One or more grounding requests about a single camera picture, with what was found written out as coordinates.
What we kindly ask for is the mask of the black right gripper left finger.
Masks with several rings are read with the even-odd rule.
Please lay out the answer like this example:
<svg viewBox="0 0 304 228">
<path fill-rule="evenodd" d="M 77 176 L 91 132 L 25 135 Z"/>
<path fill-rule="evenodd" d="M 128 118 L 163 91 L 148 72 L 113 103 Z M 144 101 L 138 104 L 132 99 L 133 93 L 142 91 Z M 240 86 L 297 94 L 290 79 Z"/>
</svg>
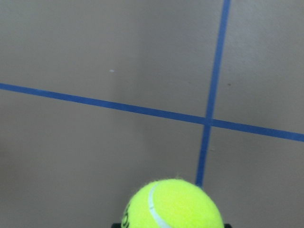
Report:
<svg viewBox="0 0 304 228">
<path fill-rule="evenodd" d="M 113 223 L 112 228 L 121 228 L 121 223 Z"/>
</svg>

